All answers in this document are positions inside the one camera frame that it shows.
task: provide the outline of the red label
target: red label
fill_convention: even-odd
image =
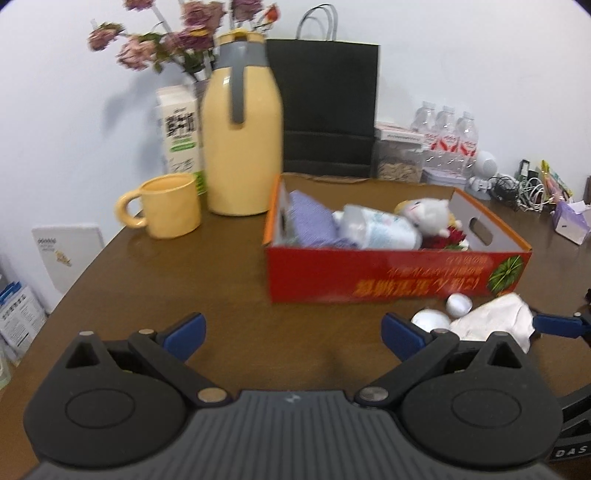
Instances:
[[[512,291],[530,252],[267,249],[273,301],[385,301]]]

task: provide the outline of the bag handle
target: bag handle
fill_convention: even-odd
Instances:
[[[336,34],[337,34],[337,30],[339,28],[339,14],[336,11],[336,7],[333,4],[320,4],[317,5],[314,8],[310,8],[302,17],[302,19],[300,20],[300,23],[297,26],[297,29],[295,31],[295,39],[299,40],[300,39],[300,35],[301,35],[301,28],[304,26],[304,23],[306,23],[306,20],[313,18],[316,21],[318,21],[318,19],[316,17],[312,17],[312,13],[314,13],[314,11],[322,9],[324,10],[324,13],[326,14],[326,17],[328,18],[328,22],[329,22],[329,27],[326,31],[326,40],[336,40]]]

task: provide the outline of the red flower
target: red flower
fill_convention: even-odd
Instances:
[[[458,246],[460,242],[466,239],[466,234],[461,230],[457,230],[452,226],[448,227],[447,229],[449,230],[448,238],[444,238],[442,236],[430,236],[428,238],[424,238],[421,248],[442,250],[445,247]]]

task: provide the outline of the box handle hole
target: box handle hole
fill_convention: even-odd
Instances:
[[[492,243],[492,232],[478,218],[470,220],[470,231],[487,247]]]

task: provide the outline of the blue gripper pad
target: blue gripper pad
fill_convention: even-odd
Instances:
[[[162,348],[181,362],[186,362],[203,345],[205,333],[205,317],[198,313],[167,335],[162,342]]]
[[[540,333],[567,338],[578,338],[591,333],[591,326],[577,317],[559,317],[545,313],[534,317],[534,328]]]
[[[387,313],[382,319],[382,341],[404,362],[425,348],[431,341],[431,335],[408,320]]]

